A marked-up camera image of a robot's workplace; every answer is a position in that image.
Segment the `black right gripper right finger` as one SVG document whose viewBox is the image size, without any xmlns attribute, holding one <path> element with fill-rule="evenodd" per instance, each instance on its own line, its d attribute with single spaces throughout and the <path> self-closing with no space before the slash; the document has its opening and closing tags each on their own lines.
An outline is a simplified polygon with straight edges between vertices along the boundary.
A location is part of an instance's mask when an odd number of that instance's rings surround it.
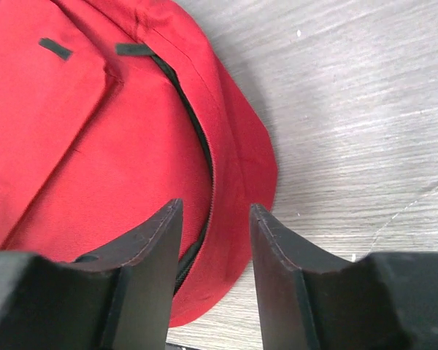
<svg viewBox="0 0 438 350">
<path fill-rule="evenodd" d="M 265 349 L 438 349 L 438 252 L 337 257 L 250 209 Z"/>
</svg>

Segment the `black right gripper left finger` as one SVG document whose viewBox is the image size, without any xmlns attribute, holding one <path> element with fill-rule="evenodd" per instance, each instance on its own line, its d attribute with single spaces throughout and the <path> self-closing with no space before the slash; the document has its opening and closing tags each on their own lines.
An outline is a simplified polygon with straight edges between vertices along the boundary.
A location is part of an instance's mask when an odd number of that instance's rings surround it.
<svg viewBox="0 0 438 350">
<path fill-rule="evenodd" d="M 183 203 L 74 262 L 0 252 L 0 349 L 163 349 Z"/>
</svg>

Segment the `red student backpack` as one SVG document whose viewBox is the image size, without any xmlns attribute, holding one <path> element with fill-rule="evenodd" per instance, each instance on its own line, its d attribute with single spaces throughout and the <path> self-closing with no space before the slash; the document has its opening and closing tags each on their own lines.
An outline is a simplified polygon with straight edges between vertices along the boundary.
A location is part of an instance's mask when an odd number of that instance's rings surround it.
<svg viewBox="0 0 438 350">
<path fill-rule="evenodd" d="M 179 198 L 179 327 L 242 275 L 276 186 L 267 129 L 176 3 L 0 1 L 0 250 L 72 261 Z"/>
</svg>

